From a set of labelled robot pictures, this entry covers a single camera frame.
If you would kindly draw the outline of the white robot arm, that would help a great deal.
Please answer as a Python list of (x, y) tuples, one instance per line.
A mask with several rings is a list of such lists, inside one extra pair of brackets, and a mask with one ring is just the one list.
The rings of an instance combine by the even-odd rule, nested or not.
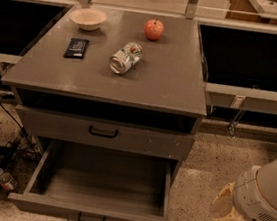
[(210, 205), (214, 221), (277, 221), (277, 159), (228, 183)]

